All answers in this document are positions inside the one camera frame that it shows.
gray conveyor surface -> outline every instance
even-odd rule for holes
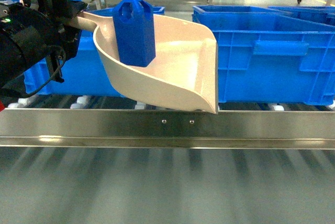
[[[335,151],[0,148],[0,223],[335,223]]]

metal frame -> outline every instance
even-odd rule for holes
[[[5,109],[0,146],[335,149],[335,113]]]

wheel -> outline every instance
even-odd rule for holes
[[[297,0],[297,3],[300,4],[303,0]]]

black cable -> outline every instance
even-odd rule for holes
[[[50,81],[52,79],[54,79],[54,77],[58,74],[58,72],[61,70],[61,68],[64,66],[64,63],[66,62],[66,52],[64,51],[64,49],[58,45],[51,45],[48,46],[48,48],[50,50],[53,49],[58,49],[61,51],[60,55],[62,56],[62,63],[57,67],[57,69],[54,71],[54,73],[49,77],[49,79],[42,84],[39,88],[37,88],[35,91],[31,92],[31,93],[20,93],[17,92],[13,89],[5,89],[2,88],[0,89],[0,96],[6,96],[6,97],[15,97],[15,98],[28,98],[31,96],[36,95],[40,90],[42,90],[47,84],[50,83]]]

white dustpan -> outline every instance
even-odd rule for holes
[[[112,17],[82,12],[68,25],[94,32],[108,78],[124,96],[165,108],[217,113],[217,43],[207,27],[154,15],[156,57],[143,68],[119,61]]]

